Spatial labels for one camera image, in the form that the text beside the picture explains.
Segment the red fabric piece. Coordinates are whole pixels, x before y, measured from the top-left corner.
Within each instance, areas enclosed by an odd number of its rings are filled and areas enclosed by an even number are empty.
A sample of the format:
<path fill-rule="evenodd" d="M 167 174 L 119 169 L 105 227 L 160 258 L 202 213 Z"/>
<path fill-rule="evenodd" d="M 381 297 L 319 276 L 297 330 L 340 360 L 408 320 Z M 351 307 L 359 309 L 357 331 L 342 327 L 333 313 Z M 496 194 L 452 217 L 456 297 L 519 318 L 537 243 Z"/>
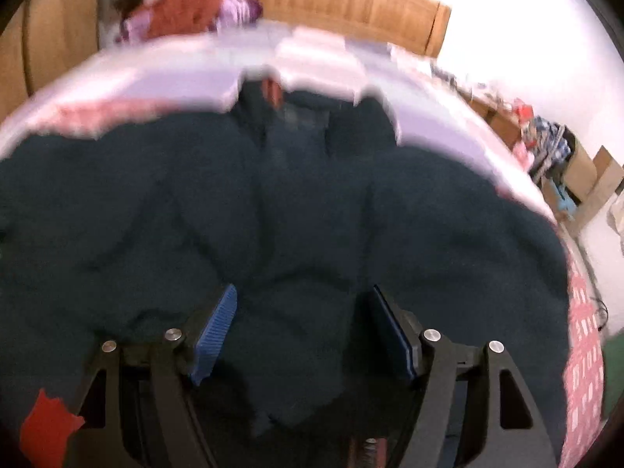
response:
<path fill-rule="evenodd" d="M 20 428 L 20 451 L 35 468 L 61 468 L 70 437 L 85 423 L 60 398 L 49 397 L 40 389 Z"/>

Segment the wooden wardrobe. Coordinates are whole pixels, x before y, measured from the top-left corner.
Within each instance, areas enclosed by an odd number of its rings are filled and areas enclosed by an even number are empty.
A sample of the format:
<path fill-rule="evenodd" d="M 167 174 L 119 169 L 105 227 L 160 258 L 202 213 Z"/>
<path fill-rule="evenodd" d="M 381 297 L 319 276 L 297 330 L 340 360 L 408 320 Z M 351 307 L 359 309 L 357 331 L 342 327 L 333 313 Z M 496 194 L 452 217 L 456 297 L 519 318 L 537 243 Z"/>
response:
<path fill-rule="evenodd" d="M 1 0 L 1 116 L 97 50 L 97 0 Z"/>

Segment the pink purple checkered bedsheet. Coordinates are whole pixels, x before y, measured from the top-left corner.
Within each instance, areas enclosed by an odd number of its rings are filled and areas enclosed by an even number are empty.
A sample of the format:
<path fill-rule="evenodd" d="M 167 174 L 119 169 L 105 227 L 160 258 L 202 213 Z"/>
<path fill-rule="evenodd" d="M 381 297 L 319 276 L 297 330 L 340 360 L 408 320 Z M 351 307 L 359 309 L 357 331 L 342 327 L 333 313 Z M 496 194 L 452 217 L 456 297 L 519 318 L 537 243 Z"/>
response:
<path fill-rule="evenodd" d="M 169 37 L 101 51 L 9 115 L 1 152 L 32 134 L 98 138 L 122 122 L 176 110 L 225 112 L 244 80 L 271 77 L 351 103 L 374 96 L 402 145 L 445 154 L 543 216 L 550 208 L 484 120 L 431 73 L 428 60 L 385 43 L 268 22 L 218 35 Z"/>

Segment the cardboard box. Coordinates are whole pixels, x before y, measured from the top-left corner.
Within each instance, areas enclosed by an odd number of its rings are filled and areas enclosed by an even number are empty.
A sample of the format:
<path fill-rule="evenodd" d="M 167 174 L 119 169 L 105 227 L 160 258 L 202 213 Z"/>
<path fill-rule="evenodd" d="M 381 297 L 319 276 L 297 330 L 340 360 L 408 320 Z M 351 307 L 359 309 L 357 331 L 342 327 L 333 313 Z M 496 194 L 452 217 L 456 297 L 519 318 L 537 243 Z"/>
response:
<path fill-rule="evenodd" d="M 572 132 L 564 137 L 571 153 L 556 167 L 555 194 L 568 234 L 577 237 L 622 183 L 623 167 L 604 147 L 590 158 Z"/>

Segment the red white patterned mat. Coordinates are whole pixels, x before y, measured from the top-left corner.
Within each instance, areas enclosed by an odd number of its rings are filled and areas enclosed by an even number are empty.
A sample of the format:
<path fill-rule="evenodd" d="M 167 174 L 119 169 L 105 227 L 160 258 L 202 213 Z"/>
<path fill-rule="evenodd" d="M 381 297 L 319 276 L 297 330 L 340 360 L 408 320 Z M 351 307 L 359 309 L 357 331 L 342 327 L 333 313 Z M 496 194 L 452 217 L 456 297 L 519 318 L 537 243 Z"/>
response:
<path fill-rule="evenodd" d="M 576 466 L 602 429 L 604 361 L 596 306 L 578 262 L 569 248 L 566 252 L 570 353 L 564 372 L 567 417 L 560 466 L 568 468 Z"/>

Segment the dark navy coat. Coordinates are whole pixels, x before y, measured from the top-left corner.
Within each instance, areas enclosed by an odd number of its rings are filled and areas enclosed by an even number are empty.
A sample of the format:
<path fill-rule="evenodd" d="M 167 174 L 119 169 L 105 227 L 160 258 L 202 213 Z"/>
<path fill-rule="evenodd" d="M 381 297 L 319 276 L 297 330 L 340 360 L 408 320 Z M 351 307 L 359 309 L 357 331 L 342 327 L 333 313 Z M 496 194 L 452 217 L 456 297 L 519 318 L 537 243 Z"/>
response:
<path fill-rule="evenodd" d="M 40 389 L 71 405 L 108 340 L 152 343 L 221 285 L 238 306 L 196 410 L 214 467 L 390 467 L 415 414 L 379 286 L 423 328 L 498 340 L 556 464 L 568 266 L 550 220 L 399 144 L 358 103 L 244 82 L 225 112 L 98 138 L 32 134 L 1 162 L 1 462 Z"/>

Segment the purple striped garment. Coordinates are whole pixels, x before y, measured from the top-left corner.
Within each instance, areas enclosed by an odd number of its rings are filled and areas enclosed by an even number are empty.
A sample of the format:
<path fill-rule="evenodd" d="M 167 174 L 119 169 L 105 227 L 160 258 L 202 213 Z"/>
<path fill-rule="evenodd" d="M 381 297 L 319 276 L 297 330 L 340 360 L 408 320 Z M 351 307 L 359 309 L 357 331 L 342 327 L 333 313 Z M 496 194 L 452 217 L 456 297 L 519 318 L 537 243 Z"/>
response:
<path fill-rule="evenodd" d="M 213 23 L 213 30 L 220 33 L 229 28 L 245 28 L 253 25 L 263 15 L 259 0 L 222 0 Z"/>

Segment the rust red garment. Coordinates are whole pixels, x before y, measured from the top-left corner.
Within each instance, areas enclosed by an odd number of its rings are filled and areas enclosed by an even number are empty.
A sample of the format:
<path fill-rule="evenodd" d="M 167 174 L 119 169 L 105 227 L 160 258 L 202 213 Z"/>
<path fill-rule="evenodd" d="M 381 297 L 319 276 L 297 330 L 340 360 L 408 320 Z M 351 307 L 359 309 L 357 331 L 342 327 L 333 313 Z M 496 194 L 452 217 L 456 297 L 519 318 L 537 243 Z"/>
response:
<path fill-rule="evenodd" d="M 205 32 L 217 17 L 222 0 L 158 0 L 147 6 L 151 19 L 145 37 Z"/>

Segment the wooden side cabinet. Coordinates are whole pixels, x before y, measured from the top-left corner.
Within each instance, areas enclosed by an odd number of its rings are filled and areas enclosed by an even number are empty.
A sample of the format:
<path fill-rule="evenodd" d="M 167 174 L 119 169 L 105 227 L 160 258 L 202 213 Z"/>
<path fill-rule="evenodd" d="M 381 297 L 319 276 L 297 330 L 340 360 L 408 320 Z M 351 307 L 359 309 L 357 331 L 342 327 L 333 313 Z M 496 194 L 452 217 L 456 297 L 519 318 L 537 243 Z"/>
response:
<path fill-rule="evenodd" d="M 502 104 L 479 97 L 472 90 L 457 89 L 459 95 L 491 128 L 491 130 L 512 150 L 521 140 L 521 125 L 518 116 Z"/>

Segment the blue plaid clothes pile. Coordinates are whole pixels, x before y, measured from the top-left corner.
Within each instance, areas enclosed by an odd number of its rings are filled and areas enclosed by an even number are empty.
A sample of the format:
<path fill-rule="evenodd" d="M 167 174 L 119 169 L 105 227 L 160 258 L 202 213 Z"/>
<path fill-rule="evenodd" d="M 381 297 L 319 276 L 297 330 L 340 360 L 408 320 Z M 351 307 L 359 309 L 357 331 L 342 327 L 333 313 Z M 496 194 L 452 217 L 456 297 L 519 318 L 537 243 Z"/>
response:
<path fill-rule="evenodd" d="M 563 163 L 571 155 L 569 129 L 558 122 L 534 116 L 523 128 L 523 144 L 533 155 L 529 176 L 537 184 L 553 166 Z"/>

